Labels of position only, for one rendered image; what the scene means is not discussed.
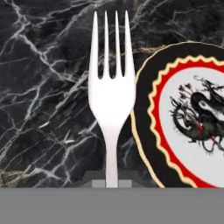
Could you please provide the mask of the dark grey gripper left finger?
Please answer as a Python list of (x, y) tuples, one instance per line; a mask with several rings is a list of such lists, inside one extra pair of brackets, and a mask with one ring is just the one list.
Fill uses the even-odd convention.
[(103, 171), (87, 171), (83, 179), (74, 185), (79, 188), (104, 188), (105, 174)]

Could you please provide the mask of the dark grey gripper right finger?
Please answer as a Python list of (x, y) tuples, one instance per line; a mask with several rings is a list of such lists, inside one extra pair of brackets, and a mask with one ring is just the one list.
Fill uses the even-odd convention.
[(120, 171), (118, 174), (119, 188), (144, 188), (147, 186), (138, 171)]

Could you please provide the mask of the white plastic fork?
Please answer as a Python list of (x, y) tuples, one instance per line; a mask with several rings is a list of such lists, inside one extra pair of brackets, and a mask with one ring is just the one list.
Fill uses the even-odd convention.
[(94, 15), (88, 70), (88, 101), (106, 145), (105, 186), (118, 187), (117, 141), (136, 101), (136, 72), (130, 22), (125, 22), (125, 66), (121, 66), (120, 38), (115, 38), (115, 77), (109, 76), (109, 28), (104, 27), (104, 68), (98, 75), (98, 16)]

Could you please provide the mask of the black red dragon plate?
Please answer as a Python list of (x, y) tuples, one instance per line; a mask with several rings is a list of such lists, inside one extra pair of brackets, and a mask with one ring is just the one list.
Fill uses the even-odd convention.
[(224, 49), (185, 42), (147, 58), (131, 128), (158, 186), (224, 188)]

